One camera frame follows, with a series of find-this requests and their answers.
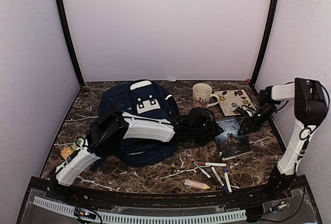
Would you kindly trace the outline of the Wuthering Heights blue book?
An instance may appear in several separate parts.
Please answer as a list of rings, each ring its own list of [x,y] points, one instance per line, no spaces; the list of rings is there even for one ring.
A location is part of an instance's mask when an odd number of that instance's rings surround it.
[[[234,159],[252,153],[251,145],[245,135],[239,135],[240,124],[235,117],[226,117],[217,121],[223,130],[215,137],[222,161]]]

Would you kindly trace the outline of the yellow tip highlighter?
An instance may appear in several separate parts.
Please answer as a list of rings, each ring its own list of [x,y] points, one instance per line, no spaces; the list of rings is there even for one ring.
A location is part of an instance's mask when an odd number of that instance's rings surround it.
[[[210,187],[207,184],[192,181],[192,180],[185,180],[184,185],[193,187],[193,188],[197,188],[197,189],[203,189],[203,190],[210,189]]]

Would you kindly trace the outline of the navy blue student backpack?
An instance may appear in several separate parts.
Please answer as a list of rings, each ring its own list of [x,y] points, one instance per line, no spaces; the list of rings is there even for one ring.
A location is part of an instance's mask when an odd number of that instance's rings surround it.
[[[110,108],[142,117],[178,120],[179,109],[174,97],[161,85],[150,80],[137,80],[109,88],[101,97],[98,117],[108,113]],[[155,141],[132,139],[122,141],[114,154],[130,167],[151,166],[171,157],[177,145],[160,144]],[[95,171],[106,158],[101,158],[93,166]]]

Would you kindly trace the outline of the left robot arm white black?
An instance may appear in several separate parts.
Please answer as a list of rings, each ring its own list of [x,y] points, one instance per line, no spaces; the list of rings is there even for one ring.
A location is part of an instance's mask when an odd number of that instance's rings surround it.
[[[77,139],[72,153],[50,172],[52,191],[60,200],[69,201],[74,180],[97,160],[114,154],[122,141],[140,139],[168,145],[177,136],[188,136],[196,143],[206,143],[222,131],[214,113],[200,107],[176,121],[137,116],[113,106],[93,122],[85,137]]]

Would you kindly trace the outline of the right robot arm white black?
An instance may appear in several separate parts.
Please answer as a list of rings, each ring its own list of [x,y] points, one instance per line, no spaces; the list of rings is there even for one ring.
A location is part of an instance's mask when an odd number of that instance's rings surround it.
[[[275,200],[295,180],[311,138],[327,117],[330,96],[320,81],[295,78],[293,82],[283,85],[268,86],[259,92],[258,99],[260,108],[255,111],[248,107],[236,109],[243,116],[239,135],[258,131],[267,118],[280,110],[277,105],[287,104],[291,100],[294,102],[295,124],[292,136],[264,188],[264,196]]]

